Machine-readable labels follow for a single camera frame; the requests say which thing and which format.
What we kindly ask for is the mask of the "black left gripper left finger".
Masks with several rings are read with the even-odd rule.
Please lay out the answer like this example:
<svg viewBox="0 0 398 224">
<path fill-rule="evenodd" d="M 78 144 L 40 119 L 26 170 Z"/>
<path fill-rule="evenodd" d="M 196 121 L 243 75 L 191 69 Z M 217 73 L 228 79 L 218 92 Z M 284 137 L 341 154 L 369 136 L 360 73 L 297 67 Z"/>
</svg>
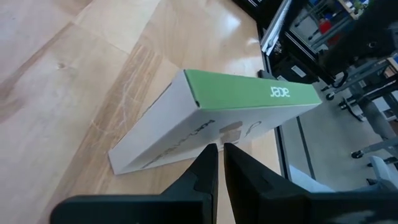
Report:
<svg viewBox="0 0 398 224">
<path fill-rule="evenodd" d="M 212 195 L 218 189 L 218 148 L 208 144 L 188 169 L 162 195 L 201 192 Z"/>
</svg>

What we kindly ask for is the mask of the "shelf with colourful items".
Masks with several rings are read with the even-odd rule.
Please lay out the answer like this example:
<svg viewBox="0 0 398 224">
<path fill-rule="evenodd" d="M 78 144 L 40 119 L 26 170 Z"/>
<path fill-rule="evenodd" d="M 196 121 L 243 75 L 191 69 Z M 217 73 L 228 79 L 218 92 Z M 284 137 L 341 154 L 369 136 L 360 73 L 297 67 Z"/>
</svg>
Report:
<svg viewBox="0 0 398 224">
<path fill-rule="evenodd" d="M 368 3 L 369 0 L 309 0 L 291 30 L 315 52 L 330 49 Z"/>
</svg>

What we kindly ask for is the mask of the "grey office chair base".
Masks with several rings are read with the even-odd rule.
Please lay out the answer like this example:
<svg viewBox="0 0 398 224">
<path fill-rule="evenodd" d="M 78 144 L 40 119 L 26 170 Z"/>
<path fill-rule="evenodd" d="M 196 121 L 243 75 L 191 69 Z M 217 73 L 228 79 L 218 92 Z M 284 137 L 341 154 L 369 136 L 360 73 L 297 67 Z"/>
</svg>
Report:
<svg viewBox="0 0 398 224">
<path fill-rule="evenodd" d="M 395 134 L 393 128 L 372 100 L 359 94 L 355 94 L 354 96 L 358 106 L 367 118 L 368 123 L 371 125 L 373 131 L 381 137 L 382 141 L 352 152 L 351 157 L 359 159 L 367 153 L 384 149 L 394 158 L 390 159 L 390 161 L 397 162 L 398 136 Z"/>
<path fill-rule="evenodd" d="M 398 63 L 393 57 L 382 60 L 370 60 L 365 64 L 359 66 L 358 68 L 351 69 L 350 71 L 345 71 L 343 77 L 340 78 L 340 82 L 334 82 L 331 85 L 327 85 L 321 89 L 321 92 L 326 93 L 326 99 L 332 100 L 334 96 L 346 90 L 347 88 L 359 83 L 371 75 L 378 74 L 387 67 L 392 67 L 396 72 L 398 72 Z"/>
</svg>

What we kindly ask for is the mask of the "black table clip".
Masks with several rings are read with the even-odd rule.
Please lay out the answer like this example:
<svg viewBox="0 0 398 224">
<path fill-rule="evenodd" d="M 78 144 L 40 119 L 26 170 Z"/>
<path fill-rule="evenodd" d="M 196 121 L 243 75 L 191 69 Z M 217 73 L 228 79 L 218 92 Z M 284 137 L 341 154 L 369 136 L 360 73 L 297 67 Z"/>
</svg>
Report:
<svg viewBox="0 0 398 224">
<path fill-rule="evenodd" d="M 272 74 L 266 72 L 265 70 L 259 70 L 257 72 L 257 77 L 263 79 L 275 80 L 275 77 Z"/>
</svg>

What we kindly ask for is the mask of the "white aluminium bar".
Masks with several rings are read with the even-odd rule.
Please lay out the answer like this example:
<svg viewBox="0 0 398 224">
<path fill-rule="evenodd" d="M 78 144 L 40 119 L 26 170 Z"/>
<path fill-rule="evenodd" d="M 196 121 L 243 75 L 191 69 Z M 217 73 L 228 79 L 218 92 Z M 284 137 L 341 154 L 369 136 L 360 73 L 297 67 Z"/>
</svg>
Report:
<svg viewBox="0 0 398 224">
<path fill-rule="evenodd" d="M 264 36 L 260 41 L 261 51 L 270 56 L 284 23 L 284 19 L 288 13 L 292 0 L 283 0 L 279 6 L 274 18 L 271 20 L 269 27 L 266 29 Z"/>
</svg>

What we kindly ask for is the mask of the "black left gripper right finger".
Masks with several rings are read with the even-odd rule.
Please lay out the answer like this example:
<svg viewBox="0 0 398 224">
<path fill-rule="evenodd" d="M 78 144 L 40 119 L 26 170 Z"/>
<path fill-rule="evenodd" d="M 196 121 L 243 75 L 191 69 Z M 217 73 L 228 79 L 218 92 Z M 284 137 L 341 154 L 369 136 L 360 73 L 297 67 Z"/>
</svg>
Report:
<svg viewBox="0 0 398 224">
<path fill-rule="evenodd" d="M 231 143 L 224 145 L 224 172 L 236 224 L 309 222 L 309 191 Z"/>
</svg>

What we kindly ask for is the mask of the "white green card reader box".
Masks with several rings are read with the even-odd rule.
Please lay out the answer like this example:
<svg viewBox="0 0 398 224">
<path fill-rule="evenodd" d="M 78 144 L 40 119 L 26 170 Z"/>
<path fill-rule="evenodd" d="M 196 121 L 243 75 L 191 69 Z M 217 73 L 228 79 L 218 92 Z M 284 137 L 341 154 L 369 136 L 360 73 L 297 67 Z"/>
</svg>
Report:
<svg viewBox="0 0 398 224">
<path fill-rule="evenodd" d="M 303 83 L 186 69 L 108 153 L 116 175 L 244 144 L 321 103 Z"/>
</svg>

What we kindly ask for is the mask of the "light grey chair part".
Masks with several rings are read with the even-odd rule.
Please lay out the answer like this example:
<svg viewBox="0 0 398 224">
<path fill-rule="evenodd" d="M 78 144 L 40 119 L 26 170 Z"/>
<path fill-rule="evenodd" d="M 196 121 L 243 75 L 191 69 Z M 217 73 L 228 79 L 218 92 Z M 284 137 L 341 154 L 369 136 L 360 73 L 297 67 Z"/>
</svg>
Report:
<svg viewBox="0 0 398 224">
<path fill-rule="evenodd" d="M 327 185 L 317 182 L 315 179 L 311 178 L 309 175 L 295 168 L 294 166 L 289 165 L 289 169 L 292 182 L 299 187 L 309 192 L 335 192 Z"/>
<path fill-rule="evenodd" d="M 376 186 L 386 192 L 398 192 L 398 170 L 390 168 L 383 159 L 377 156 L 369 158 L 376 175 Z"/>
</svg>

